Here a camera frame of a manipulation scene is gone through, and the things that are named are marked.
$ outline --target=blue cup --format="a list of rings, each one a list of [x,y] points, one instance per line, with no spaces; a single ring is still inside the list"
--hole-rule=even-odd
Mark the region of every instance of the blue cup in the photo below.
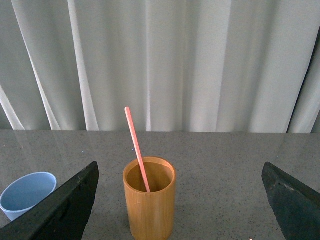
[[[15,220],[48,197],[57,187],[56,177],[49,172],[35,172],[11,183],[0,196],[0,208]]]

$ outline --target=wooden stick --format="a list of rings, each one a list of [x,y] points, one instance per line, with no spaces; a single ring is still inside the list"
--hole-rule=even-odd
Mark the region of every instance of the wooden stick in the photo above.
[[[130,129],[136,157],[138,158],[138,162],[139,162],[140,170],[142,173],[142,178],[144,181],[145,189],[146,189],[147,193],[150,193],[150,187],[149,187],[149,183],[148,183],[148,179],[147,179],[144,161],[141,156],[138,138],[137,138],[137,134],[136,134],[136,130],[135,130],[134,121],[132,120],[130,108],[127,106],[127,107],[125,107],[124,111],[125,111],[126,119],[128,121],[128,125],[129,125],[129,129]]]

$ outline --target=gray countertop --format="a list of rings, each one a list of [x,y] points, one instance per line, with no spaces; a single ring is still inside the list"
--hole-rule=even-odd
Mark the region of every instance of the gray countertop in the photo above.
[[[138,132],[143,156],[177,171],[171,240],[284,240],[261,173],[271,162],[320,192],[320,134]],[[83,240],[130,240],[122,173],[136,158],[128,131],[0,130],[0,192],[39,171],[62,185],[92,161],[99,183]],[[0,212],[0,228],[9,220]]]

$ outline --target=wooden cup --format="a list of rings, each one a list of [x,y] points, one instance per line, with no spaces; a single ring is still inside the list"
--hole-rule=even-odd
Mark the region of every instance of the wooden cup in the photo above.
[[[176,170],[160,157],[143,157],[143,163],[149,193],[137,159],[123,171],[131,234],[136,240],[166,240],[174,228]]]

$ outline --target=curtain fold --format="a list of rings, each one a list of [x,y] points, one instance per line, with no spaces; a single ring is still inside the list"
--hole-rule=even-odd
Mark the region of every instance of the curtain fold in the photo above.
[[[129,106],[138,131],[319,132],[319,12],[300,0],[3,0],[0,128],[122,131]]]

